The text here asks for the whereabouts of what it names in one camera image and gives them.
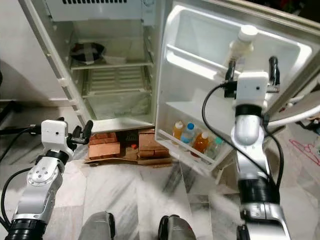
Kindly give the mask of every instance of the white marble floor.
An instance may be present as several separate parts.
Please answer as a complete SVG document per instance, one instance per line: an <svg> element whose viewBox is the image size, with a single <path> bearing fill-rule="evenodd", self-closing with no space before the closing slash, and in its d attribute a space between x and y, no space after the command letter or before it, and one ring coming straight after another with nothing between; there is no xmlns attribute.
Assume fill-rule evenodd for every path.
<svg viewBox="0 0 320 240"><path fill-rule="evenodd" d="M42 120L47 118L46 111L39 109L40 113ZM49 117L59 116L61 109ZM73 125L78 124L72 115L69 119L73 119ZM20 117L11 124L16 122L23 121ZM308 146L316 137L296 125L290 125L278 136L285 158L281 205L293 240L320 239L320 166L314 155L293 144L296 141ZM8 141L0 137L1 149ZM276 152L273 144L270 148ZM20 139L0 165L0 188L13 172L31 166L29 163L41 152L40 139L29 135ZM86 147L81 147L75 158L83 159L86 154ZM242 222L237 194L223 195L223 186L182 163L153 169L126 164L90 167L76 160L66 165L63 179L45 240L76 240L85 220L99 211L114 214L117 240L156 240L163 215L178 214L186 219L198 240L235 240L236 226ZM5 202L9 217L24 184L22 174L9 187ZM4 229L0 228L0 238L4 236Z"/></svg>

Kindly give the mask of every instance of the blue bottle cap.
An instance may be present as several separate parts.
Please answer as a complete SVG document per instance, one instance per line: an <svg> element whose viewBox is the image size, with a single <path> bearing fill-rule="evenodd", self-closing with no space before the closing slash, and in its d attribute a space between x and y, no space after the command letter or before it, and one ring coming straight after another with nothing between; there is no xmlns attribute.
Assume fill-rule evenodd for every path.
<svg viewBox="0 0 320 240"><path fill-rule="evenodd" d="M219 145L220 145L220 144L222 144L222 142L223 142L223 140L222 140L220 137L217 136L217 137L215 138L215 143L216 143L216 144L219 144Z"/></svg>
<svg viewBox="0 0 320 240"><path fill-rule="evenodd" d="M187 128L189 129L189 130L192 130L192 129L194 129L194 127L195 127L195 125L193 124L193 123L188 123L188 125L187 125Z"/></svg>

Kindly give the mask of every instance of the orange juice bottle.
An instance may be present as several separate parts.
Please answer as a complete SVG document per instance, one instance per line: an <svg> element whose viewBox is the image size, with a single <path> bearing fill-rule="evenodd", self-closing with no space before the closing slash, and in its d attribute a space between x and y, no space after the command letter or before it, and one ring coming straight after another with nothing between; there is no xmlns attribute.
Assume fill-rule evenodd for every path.
<svg viewBox="0 0 320 240"><path fill-rule="evenodd" d="M200 153L204 153L205 149L208 147L209 139L208 139L208 132L204 131L203 133L199 134L193 144L193 148L198 150ZM191 152L191 154L195 157L199 157L195 153Z"/></svg>
<svg viewBox="0 0 320 240"><path fill-rule="evenodd" d="M184 124L182 121L177 121L175 124L174 124L174 127L173 127L173 130L172 130L172 135L180 140L181 138L181 134L182 132L184 131Z"/></svg>

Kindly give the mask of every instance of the white wall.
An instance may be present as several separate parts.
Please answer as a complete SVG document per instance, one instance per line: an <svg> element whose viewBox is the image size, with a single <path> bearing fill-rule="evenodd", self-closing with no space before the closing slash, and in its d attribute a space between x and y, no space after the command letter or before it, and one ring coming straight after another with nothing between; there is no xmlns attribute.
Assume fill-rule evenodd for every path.
<svg viewBox="0 0 320 240"><path fill-rule="evenodd" d="M66 98L18 0L0 0L0 69L0 100Z"/></svg>

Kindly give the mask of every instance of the plastic bottle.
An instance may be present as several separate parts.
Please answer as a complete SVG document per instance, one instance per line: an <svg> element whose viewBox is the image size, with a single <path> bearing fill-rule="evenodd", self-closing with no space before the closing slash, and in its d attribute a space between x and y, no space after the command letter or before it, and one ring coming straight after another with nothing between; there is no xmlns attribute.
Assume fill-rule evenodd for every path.
<svg viewBox="0 0 320 240"><path fill-rule="evenodd" d="M214 160L220 153L223 142L224 141L220 137L216 137L215 141L207 148L205 154Z"/></svg>
<svg viewBox="0 0 320 240"><path fill-rule="evenodd" d="M229 53L224 62L228 68L231 60L235 61L235 70L242 72L245 68L246 57L254 51L253 40L258 30L252 25L243 25L238 33L238 38L229 45Z"/></svg>
<svg viewBox="0 0 320 240"><path fill-rule="evenodd" d="M196 139L193 143L193 148L195 150L198 150L200 153L204 153L205 149L208 147L208 144L209 144L208 136L209 136L209 134L206 131L204 131L203 133L200 133L196 137ZM198 157L198 155L193 152L191 152L191 154L195 157Z"/></svg>
<svg viewBox="0 0 320 240"><path fill-rule="evenodd" d="M183 130L184 130L184 124L183 124L183 122L182 122L182 121L177 121L177 122L174 124L174 126L173 126L172 135L173 135L176 139L180 140L181 134L182 134Z"/></svg>
<svg viewBox="0 0 320 240"><path fill-rule="evenodd" d="M186 128L184 129L180 140L185 144L191 144L194 136L195 136L195 125L189 122Z"/></svg>

